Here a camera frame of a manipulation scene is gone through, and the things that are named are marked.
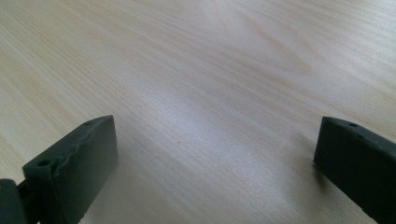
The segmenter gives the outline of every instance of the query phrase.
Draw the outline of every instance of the black rubber pad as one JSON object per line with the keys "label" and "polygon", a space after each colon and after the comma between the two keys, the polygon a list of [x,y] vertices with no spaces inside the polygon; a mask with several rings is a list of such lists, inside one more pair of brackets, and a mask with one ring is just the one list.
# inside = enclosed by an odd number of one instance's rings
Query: black rubber pad
{"label": "black rubber pad", "polygon": [[380,224],[396,223],[396,145],[361,126],[323,118],[319,170]]}

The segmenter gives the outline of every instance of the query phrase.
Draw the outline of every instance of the wood grain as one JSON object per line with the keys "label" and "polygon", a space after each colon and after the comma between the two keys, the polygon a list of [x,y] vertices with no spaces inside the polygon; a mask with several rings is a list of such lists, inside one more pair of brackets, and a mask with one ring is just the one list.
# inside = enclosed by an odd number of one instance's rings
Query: wood grain
{"label": "wood grain", "polygon": [[0,176],[113,114],[81,223],[374,223],[312,159],[322,116],[396,140],[396,4],[0,1]]}

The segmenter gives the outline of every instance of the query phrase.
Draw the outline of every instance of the light wood surface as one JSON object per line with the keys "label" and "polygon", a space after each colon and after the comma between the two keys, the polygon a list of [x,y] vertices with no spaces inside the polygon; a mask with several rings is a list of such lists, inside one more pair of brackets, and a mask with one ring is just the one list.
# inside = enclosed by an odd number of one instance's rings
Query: light wood surface
{"label": "light wood surface", "polygon": [[81,221],[375,223],[312,159],[322,116],[396,140],[396,3],[2,0],[0,177],[112,114]]}

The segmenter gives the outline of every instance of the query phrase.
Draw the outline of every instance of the table surface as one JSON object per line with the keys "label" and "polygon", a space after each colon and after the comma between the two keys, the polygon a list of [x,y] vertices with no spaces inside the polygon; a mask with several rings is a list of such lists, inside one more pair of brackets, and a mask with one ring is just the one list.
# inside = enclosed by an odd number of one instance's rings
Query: table surface
{"label": "table surface", "polygon": [[316,172],[323,116],[396,140],[396,3],[0,1],[2,178],[114,115],[81,221],[375,223]]}

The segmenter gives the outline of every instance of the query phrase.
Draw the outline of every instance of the wooden table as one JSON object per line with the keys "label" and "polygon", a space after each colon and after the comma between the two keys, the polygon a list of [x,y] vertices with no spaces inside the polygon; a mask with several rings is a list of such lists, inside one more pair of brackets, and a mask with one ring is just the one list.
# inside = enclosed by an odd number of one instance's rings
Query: wooden table
{"label": "wooden table", "polygon": [[112,114],[81,221],[375,223],[313,167],[322,116],[396,140],[396,4],[0,1],[2,178]]}

